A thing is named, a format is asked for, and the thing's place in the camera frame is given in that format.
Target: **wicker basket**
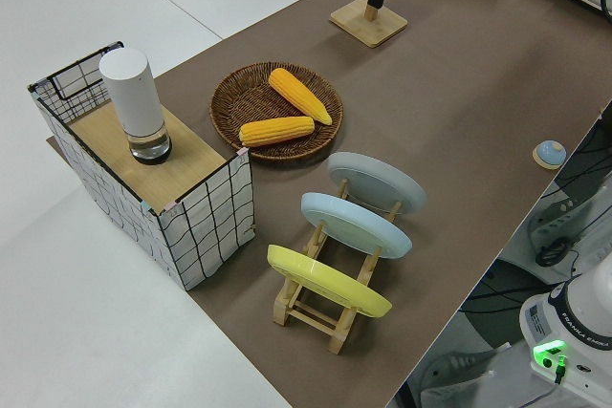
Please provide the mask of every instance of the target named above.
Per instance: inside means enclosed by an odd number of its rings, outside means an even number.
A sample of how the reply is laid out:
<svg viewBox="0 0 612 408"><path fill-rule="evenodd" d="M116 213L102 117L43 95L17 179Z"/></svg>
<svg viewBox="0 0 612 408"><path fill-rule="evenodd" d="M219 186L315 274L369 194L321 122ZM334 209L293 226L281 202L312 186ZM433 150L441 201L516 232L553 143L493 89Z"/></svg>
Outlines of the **wicker basket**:
<svg viewBox="0 0 612 408"><path fill-rule="evenodd" d="M266 118L303 115L268 83L270 72L282 67L308 87L325 105L331 126L315 123L308 137L253 147L251 156L264 161L301 161L329 146L342 123L342 101L336 90L313 71L285 62L261 62L239 69L219 84L210 103L210 117L219 135L233 148L242 147L240 126Z"/></svg>

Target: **corn cob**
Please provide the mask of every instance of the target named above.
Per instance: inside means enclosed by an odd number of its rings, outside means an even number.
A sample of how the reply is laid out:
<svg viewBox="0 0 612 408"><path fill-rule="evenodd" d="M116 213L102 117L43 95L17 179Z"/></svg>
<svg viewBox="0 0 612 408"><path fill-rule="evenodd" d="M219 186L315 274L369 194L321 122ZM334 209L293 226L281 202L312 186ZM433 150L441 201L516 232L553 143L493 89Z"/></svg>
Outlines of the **corn cob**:
<svg viewBox="0 0 612 408"><path fill-rule="evenodd" d="M251 121L240 127L238 137L245 147L258 147L308 136L315 131L310 117L281 117Z"/></svg>
<svg viewBox="0 0 612 408"><path fill-rule="evenodd" d="M268 83L302 114L323 124L332 124L332 118L318 97L286 69L280 67L274 69L270 73Z"/></svg>

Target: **brown table mat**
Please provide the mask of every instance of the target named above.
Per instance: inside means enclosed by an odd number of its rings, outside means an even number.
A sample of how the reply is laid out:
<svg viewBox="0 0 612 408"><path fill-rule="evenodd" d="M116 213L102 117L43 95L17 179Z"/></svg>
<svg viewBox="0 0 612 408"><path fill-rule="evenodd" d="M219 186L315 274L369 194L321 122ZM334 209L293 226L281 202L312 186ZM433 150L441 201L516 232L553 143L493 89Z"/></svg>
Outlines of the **brown table mat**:
<svg viewBox="0 0 612 408"><path fill-rule="evenodd" d="M302 0L157 79L163 104L229 154L208 117L216 85L254 62L306 66L343 99L334 149L393 164L428 193L396 221L414 248L371 282L393 309L358 317L336 356L323 333L273 323L282 277L266 263L270 243L306 244L300 198L335 191L326 164L253 166L256 237L190 294L295 407L383 407L554 177L533 148L572 151L612 96L612 28L578 2L386 0L408 27L372 50L328 21L351 1ZM356 272L354 255L332 242L321 260Z"/></svg>

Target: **white cylindrical speaker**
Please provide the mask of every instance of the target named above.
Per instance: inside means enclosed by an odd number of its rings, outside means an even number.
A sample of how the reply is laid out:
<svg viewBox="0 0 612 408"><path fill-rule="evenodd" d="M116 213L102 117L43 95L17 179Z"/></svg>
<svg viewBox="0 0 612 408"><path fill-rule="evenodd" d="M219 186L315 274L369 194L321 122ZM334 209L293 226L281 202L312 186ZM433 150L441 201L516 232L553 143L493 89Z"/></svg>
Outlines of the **white cylindrical speaker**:
<svg viewBox="0 0 612 408"><path fill-rule="evenodd" d="M117 48L102 57L99 70L132 156L144 164L165 161L172 142L146 55L132 48Z"/></svg>

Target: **yellow plate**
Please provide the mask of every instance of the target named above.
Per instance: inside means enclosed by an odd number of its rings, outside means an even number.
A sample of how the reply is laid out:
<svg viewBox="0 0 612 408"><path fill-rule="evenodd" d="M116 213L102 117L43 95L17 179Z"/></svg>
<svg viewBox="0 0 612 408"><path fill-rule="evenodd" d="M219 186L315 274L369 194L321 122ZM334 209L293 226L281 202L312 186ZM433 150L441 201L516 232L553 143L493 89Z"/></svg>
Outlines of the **yellow plate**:
<svg viewBox="0 0 612 408"><path fill-rule="evenodd" d="M363 315L383 317L391 309L386 298L364 284L288 248L269 245L268 263L306 289Z"/></svg>

